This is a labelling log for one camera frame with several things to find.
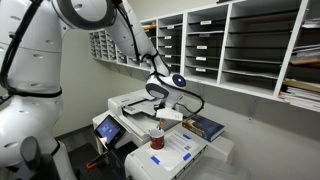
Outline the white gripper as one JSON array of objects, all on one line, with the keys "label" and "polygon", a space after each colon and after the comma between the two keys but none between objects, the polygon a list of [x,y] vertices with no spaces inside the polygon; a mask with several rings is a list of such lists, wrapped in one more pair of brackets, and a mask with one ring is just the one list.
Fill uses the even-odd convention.
[{"label": "white gripper", "polygon": [[162,108],[158,109],[156,111],[156,117],[157,118],[162,118],[162,119],[167,119],[167,120],[175,120],[175,121],[182,121],[183,120],[183,114],[170,109],[170,108]]}]

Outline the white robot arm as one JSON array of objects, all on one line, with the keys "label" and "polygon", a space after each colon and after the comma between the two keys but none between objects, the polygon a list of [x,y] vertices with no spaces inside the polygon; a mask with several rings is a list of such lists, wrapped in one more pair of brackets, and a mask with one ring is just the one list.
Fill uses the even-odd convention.
[{"label": "white robot arm", "polygon": [[35,153],[52,158],[57,176],[73,180],[66,147],[55,138],[64,115],[64,75],[73,50],[66,40],[73,31],[105,30],[127,56],[149,60],[145,89],[172,111],[185,80],[170,72],[143,30],[128,0],[1,0],[1,86],[7,104],[0,111],[0,166],[20,171],[27,160],[25,141],[38,144]]}]

